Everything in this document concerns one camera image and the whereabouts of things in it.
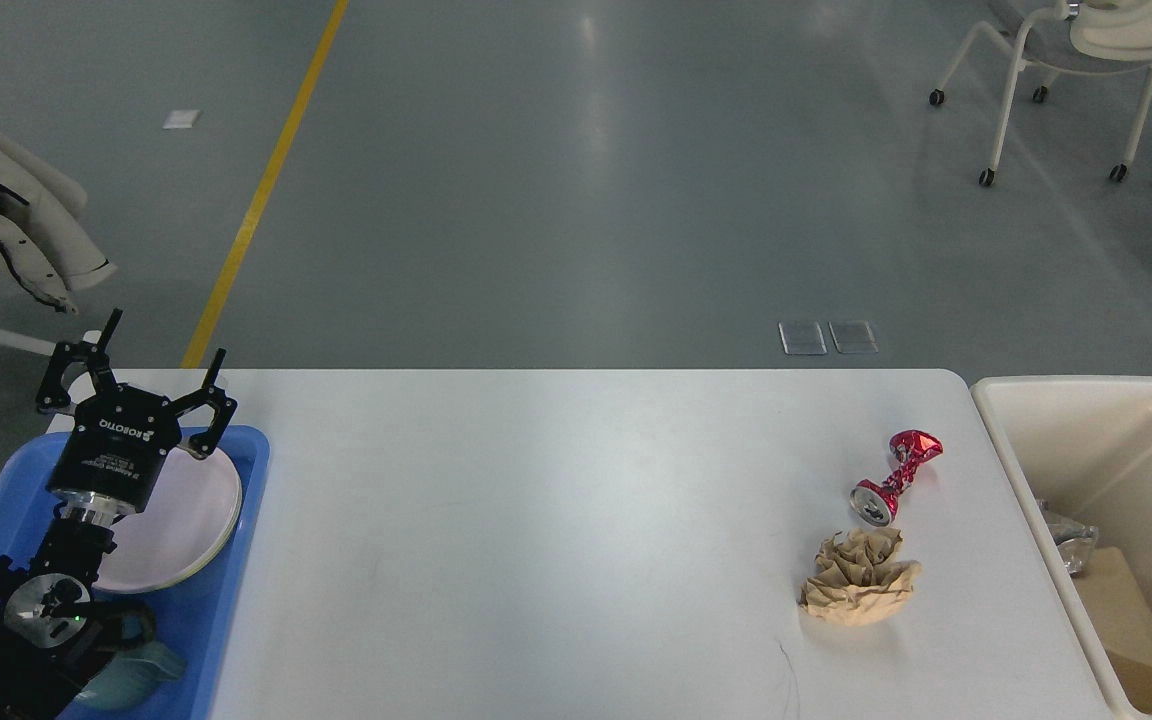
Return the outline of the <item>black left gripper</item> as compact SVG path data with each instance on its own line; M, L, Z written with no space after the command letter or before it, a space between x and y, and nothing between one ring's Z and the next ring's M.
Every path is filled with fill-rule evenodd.
M217 450L236 414L237 401L217 386L227 355L223 348L218 348L200 388L173 401L127 382L118 384L108 344L122 314L123 310L114 306L94 342L55 344L35 406L38 414L71 414L76 423L47 479L46 491L55 497L111 498L116 502L116 511L127 515L146 509L170 448L179 445L197 460ZM76 410L65 386L65 373L71 366L81 366L96 391ZM210 407L212 420L200 433L180 442L179 419L200 407Z

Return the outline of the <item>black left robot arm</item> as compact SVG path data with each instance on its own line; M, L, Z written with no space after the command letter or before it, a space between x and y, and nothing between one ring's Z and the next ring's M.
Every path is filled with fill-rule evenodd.
M35 556L26 568L0 556L0 719L54 719L118 653L156 639L146 602L93 597L113 526L146 509L173 448L209 457L236 414L217 382L223 348L182 397L119 382L108 342L120 318L94 342L58 343L37 391L37 410L74 429L47 479L58 506Z

